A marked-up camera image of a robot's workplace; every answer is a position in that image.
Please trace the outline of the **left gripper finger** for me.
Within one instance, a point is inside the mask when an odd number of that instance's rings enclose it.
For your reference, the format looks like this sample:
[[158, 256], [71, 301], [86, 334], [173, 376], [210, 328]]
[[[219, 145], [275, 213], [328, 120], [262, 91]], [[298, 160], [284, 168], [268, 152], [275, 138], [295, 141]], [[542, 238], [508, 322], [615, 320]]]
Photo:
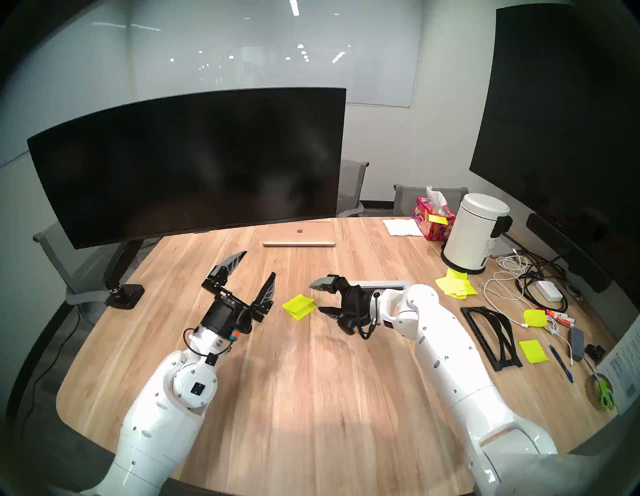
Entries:
[[209, 273], [209, 290], [225, 291], [229, 277], [238, 267], [247, 251], [241, 251], [226, 258], [220, 264], [215, 265]]
[[251, 316], [266, 316], [273, 306], [276, 273], [272, 272], [250, 306]]

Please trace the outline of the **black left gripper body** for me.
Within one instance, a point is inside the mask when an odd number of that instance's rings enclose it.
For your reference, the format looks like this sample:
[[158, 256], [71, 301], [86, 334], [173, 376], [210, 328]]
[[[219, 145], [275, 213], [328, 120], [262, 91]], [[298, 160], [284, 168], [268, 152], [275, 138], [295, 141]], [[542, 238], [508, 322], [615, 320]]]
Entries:
[[265, 316], [252, 316], [250, 306], [229, 290], [209, 290], [209, 278], [201, 285], [212, 293], [214, 301], [200, 322], [200, 327], [214, 332], [222, 339], [237, 341], [239, 335], [250, 334], [252, 323], [261, 323]]

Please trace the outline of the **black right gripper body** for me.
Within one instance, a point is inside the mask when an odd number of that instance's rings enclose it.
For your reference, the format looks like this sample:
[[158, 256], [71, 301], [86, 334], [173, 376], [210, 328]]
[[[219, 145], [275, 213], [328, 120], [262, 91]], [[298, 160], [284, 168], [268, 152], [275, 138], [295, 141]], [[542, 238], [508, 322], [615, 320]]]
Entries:
[[343, 276], [328, 277], [340, 277], [338, 292], [330, 292], [333, 295], [340, 293], [341, 297], [339, 308], [342, 309], [343, 315], [339, 320], [335, 320], [338, 327], [345, 334], [358, 334], [362, 339], [371, 338], [379, 318], [380, 291], [351, 285]]

